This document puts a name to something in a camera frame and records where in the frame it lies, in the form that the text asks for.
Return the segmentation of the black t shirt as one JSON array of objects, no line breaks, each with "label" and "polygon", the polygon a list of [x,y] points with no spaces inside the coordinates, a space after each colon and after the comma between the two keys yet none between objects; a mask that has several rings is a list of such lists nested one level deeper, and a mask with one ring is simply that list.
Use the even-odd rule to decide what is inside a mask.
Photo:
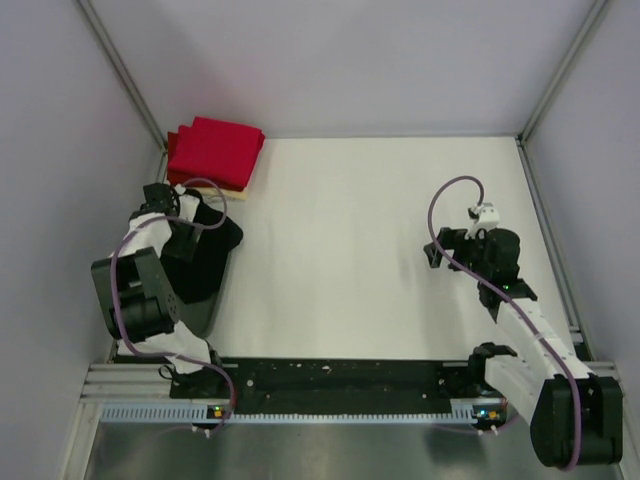
[{"label": "black t shirt", "polygon": [[240,245],[244,232],[230,217],[216,229],[201,230],[192,260],[161,259],[173,291],[178,297],[220,291],[231,252]]}]

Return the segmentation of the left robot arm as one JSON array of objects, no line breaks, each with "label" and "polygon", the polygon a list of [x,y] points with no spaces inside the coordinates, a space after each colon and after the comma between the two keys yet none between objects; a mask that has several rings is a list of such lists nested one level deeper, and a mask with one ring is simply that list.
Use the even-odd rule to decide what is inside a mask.
[{"label": "left robot arm", "polygon": [[205,396],[226,387],[227,374],[212,360],[207,341],[182,320],[181,301],[161,262],[163,253],[190,261],[205,231],[224,225],[227,201],[217,222],[197,223],[204,204],[185,186],[157,182],[143,187],[144,202],[111,256],[94,262],[91,276],[107,329],[133,356],[168,360]]}]

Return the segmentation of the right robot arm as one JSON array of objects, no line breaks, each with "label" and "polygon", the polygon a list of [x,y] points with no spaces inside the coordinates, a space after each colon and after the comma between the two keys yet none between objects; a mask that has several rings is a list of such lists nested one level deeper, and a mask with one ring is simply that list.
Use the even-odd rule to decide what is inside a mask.
[{"label": "right robot arm", "polygon": [[479,301],[506,335],[505,345],[475,348],[469,388],[501,393],[529,426],[547,467],[607,465],[623,455],[623,394],[617,380],[599,376],[557,336],[538,297],[520,276],[519,236],[510,230],[444,227],[424,252],[430,267],[443,261],[477,282]]}]

